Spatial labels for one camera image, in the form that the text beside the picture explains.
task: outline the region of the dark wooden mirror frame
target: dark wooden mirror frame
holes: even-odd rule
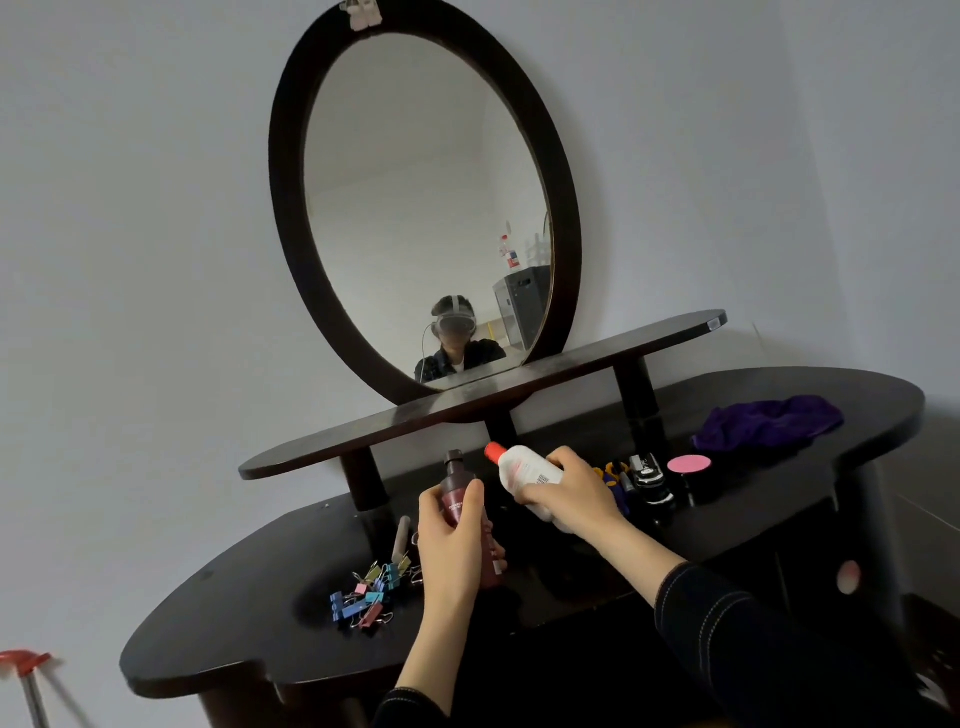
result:
[[[573,176],[553,120],[530,79],[483,26],[442,0],[377,0],[383,23],[355,32],[334,6],[310,27],[280,77],[270,120],[270,190],[276,227],[300,296],[333,350],[394,404],[437,394],[373,348],[345,311],[314,241],[303,180],[310,114],[327,72],[361,40],[401,33],[433,41],[466,61],[513,115],[540,173],[552,222],[551,289],[540,335],[524,363],[564,350],[580,293],[580,211]]]

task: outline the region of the metal pole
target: metal pole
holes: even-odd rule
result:
[[[34,722],[34,728],[50,728],[47,722],[47,714],[43,711],[43,699],[40,697],[40,689],[36,685],[36,675],[32,672],[22,678],[23,691],[27,695],[27,708],[30,709],[30,718]]]

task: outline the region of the dark red bottle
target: dark red bottle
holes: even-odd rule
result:
[[[440,484],[444,503],[444,518],[454,528],[460,522],[460,513],[464,507],[464,494],[467,486],[476,475],[464,470],[464,454],[459,450],[451,450],[444,460],[446,477]],[[480,588],[490,589],[499,586],[503,579],[500,576],[500,565],[493,558],[493,535],[490,521],[487,519],[487,510],[484,509],[483,525],[480,534],[483,564],[480,568]]]

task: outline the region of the person wearing vr headset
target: person wearing vr headset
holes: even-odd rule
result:
[[[463,296],[444,296],[430,315],[436,319],[429,328],[440,340],[440,350],[417,364],[414,379],[418,382],[442,379],[506,358],[507,353],[495,341],[471,341],[477,330],[477,319],[470,301]]]

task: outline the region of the vr headset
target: vr headset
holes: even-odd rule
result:
[[[437,321],[430,327],[434,336],[441,334],[460,334],[472,337],[477,330],[476,316],[468,308],[460,307],[460,297],[451,296],[453,310],[440,314]]]

